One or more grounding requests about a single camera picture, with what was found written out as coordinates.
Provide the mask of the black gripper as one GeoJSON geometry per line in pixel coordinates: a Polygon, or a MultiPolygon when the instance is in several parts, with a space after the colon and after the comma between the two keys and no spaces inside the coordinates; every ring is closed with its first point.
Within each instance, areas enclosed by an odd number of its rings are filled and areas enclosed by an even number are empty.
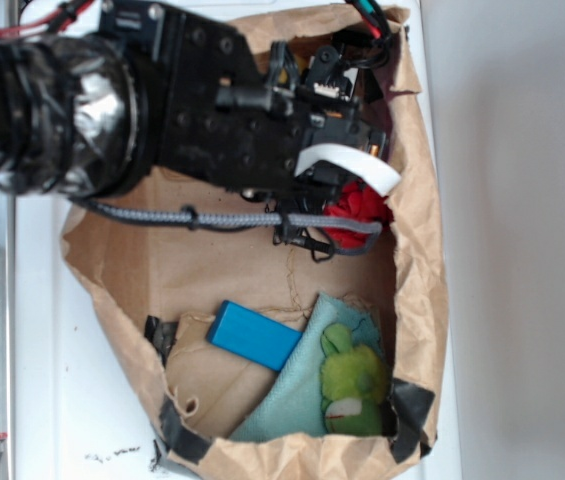
{"type": "Polygon", "coordinates": [[[334,202],[359,180],[386,195],[386,134],[362,117],[344,45],[301,70],[283,41],[260,72],[235,28],[163,3],[109,1],[99,34],[132,80],[127,181],[160,166],[255,200],[334,202]]]}

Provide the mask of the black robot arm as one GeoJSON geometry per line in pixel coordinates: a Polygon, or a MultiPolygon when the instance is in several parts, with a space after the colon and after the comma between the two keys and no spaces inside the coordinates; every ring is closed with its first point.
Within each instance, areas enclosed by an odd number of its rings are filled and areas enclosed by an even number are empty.
{"type": "Polygon", "coordinates": [[[283,41],[260,71],[230,25],[143,1],[107,1],[96,31],[0,33],[0,188],[120,196],[154,167],[255,199],[333,202],[387,174],[386,133],[367,123],[345,72],[320,47],[307,72],[283,41]]]}

